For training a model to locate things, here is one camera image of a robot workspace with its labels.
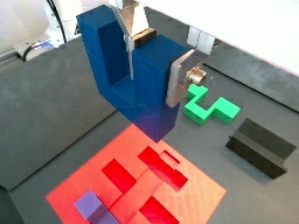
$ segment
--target blue block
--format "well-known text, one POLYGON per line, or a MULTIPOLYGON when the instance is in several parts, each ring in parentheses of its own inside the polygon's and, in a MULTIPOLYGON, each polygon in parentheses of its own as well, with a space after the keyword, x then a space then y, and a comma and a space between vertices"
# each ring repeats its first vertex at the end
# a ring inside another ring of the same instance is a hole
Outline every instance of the blue block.
POLYGON ((89 190, 75 202, 82 217, 91 224, 119 224, 118 219, 102 203, 98 195, 89 190))
POLYGON ((135 79, 130 78, 129 54, 115 14, 105 5, 78 16, 98 89, 137 127, 159 142, 176 125, 180 105, 166 104, 170 68, 188 48, 158 36, 137 48, 135 79))

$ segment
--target blue tall block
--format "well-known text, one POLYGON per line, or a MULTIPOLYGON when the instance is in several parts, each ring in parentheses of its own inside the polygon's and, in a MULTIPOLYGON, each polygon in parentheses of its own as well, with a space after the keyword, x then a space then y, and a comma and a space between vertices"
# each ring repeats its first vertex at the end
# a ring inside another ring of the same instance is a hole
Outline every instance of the blue tall block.
POLYGON ((158 36, 134 50, 130 77, 127 45, 115 14, 106 6, 78 16, 98 89, 137 127, 158 142, 176 125, 180 105, 166 104, 170 68, 188 48, 158 36))

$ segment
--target gray table surface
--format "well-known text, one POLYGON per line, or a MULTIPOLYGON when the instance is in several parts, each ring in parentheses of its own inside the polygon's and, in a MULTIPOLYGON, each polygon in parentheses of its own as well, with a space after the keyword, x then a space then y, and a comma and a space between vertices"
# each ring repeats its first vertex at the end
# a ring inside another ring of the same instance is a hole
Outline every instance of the gray table surface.
POLYGON ((81 39, 0 75, 0 186, 9 190, 117 110, 81 39))
MULTIPOLYGON (((242 111, 232 125, 212 118, 204 126, 184 115, 182 103, 177 126, 165 141, 228 189, 210 219, 213 224, 299 223, 299 150, 285 162, 289 173, 273 180, 226 148, 230 135, 249 117, 299 147, 299 114, 206 67, 210 89, 202 106, 208 108, 222 96, 242 111)), ((62 223, 46 199, 47 193, 79 169, 114 139, 130 121, 117 112, 98 127, 11 191, 25 223, 62 223)))

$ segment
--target green l-shaped block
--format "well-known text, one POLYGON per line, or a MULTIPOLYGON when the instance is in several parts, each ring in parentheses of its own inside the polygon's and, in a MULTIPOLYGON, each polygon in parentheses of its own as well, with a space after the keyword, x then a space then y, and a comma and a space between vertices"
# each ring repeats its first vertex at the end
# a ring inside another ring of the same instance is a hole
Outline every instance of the green l-shaped block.
POLYGON ((192 84, 188 98, 192 100, 186 106, 184 113, 200 124, 204 125, 212 115, 216 115, 226 124, 230 124, 237 117, 241 107, 225 98, 220 98, 210 109, 206 110, 198 104, 205 99, 209 89, 205 86, 192 84))

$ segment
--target red board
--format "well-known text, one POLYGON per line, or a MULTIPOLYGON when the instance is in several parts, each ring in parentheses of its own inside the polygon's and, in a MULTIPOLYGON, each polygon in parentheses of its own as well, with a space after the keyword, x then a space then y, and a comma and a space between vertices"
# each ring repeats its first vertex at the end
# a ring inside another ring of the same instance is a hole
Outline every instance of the red board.
POLYGON ((87 190, 122 224, 208 223, 226 194, 180 152, 134 124, 47 195, 65 224, 89 224, 74 206, 87 190))

